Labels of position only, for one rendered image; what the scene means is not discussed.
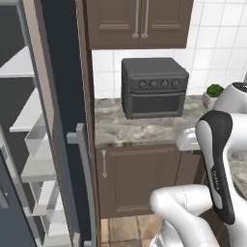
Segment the dark fridge door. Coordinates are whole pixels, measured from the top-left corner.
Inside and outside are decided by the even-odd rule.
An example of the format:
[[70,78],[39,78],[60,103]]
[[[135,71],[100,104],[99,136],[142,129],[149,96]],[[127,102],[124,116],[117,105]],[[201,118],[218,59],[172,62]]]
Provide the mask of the dark fridge door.
[[78,247],[84,247],[84,241],[91,239],[87,189],[79,147],[67,139],[78,123],[83,123],[87,131],[76,2],[41,0],[41,9],[58,107],[57,130],[62,141],[63,200],[70,230],[78,234]]
[[0,247],[37,247],[18,199],[7,166],[8,155],[0,126],[0,188],[7,195],[9,207],[0,206]]

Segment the brown base cupboard door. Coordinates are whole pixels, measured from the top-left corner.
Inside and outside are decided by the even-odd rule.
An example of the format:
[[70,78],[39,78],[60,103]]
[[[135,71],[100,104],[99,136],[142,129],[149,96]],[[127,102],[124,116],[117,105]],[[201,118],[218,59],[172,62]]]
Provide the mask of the brown base cupboard door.
[[183,151],[181,153],[176,185],[202,184],[205,168],[200,151]]
[[[101,150],[107,150],[107,178]],[[102,218],[150,214],[151,192],[176,183],[180,152],[175,145],[101,150],[96,150],[96,167]]]

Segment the green plant in white pot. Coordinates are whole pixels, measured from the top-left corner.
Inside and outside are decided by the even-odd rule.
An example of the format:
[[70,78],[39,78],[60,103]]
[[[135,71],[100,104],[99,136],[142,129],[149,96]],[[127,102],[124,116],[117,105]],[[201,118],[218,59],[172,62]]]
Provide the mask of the green plant in white pot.
[[203,104],[206,109],[212,109],[217,98],[223,93],[224,88],[219,84],[211,84],[203,94]]

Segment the dark fridge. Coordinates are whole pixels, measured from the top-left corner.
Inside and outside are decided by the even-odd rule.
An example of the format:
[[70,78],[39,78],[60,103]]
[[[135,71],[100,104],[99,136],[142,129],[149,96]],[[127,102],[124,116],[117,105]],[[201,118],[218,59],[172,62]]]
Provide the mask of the dark fridge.
[[34,69],[33,77],[0,78],[0,126],[8,155],[7,166],[24,212],[25,207],[35,204],[30,182],[21,180],[21,173],[29,155],[25,143],[27,132],[10,132],[30,94],[39,91],[42,114],[35,125],[46,128],[60,193],[55,208],[42,216],[26,216],[37,247],[42,247],[48,232],[48,221],[54,210],[63,210],[67,219],[71,247],[78,247],[80,239],[70,230],[62,185],[63,160],[61,135],[57,130],[59,121],[54,78],[41,9],[41,0],[0,0],[0,68],[18,51],[27,46]]

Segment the white fridge rack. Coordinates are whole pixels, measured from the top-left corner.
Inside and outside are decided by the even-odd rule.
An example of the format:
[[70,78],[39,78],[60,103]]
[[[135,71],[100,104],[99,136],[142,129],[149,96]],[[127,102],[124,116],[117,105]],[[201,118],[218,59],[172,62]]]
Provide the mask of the white fridge rack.
[[42,114],[39,91],[35,89],[29,96],[10,132],[30,131]]
[[24,46],[0,68],[0,78],[33,77],[34,69],[29,48]]

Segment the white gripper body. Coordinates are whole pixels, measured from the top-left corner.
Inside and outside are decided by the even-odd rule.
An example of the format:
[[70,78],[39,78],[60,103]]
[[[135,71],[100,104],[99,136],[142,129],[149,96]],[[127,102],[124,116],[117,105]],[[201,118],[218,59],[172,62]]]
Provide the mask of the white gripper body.
[[177,147],[180,151],[198,151],[200,149],[194,127],[182,131],[177,139]]

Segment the dark grey toaster oven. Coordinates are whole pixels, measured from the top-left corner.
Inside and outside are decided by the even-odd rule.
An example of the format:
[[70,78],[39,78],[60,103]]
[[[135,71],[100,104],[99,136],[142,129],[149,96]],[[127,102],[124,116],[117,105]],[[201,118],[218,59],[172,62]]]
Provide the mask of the dark grey toaster oven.
[[122,59],[122,107],[128,119],[180,117],[189,72],[173,58]]

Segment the brown tall side panel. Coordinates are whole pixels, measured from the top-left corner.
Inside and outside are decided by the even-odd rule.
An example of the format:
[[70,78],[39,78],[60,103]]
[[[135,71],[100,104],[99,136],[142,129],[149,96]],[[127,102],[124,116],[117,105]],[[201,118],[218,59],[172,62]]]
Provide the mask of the brown tall side panel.
[[93,205],[90,209],[94,211],[95,219],[93,224],[92,238],[95,240],[94,247],[100,247],[100,212],[98,205],[97,175],[96,175],[96,148],[95,148],[95,97],[92,52],[89,42],[87,3],[86,0],[75,0],[76,15],[78,24],[78,39],[80,45],[80,59],[83,79],[83,90],[85,99],[86,126],[88,135],[88,148],[90,160],[90,172],[93,189]]

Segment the brown wall cupboard door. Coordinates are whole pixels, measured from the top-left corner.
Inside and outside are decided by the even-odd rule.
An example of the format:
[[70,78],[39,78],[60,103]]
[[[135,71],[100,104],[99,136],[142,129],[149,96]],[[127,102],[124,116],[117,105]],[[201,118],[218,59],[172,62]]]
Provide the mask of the brown wall cupboard door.
[[140,46],[145,49],[185,48],[194,0],[150,0],[149,36],[142,39],[146,1],[141,1]]
[[92,49],[132,49],[136,0],[86,0],[90,47]]

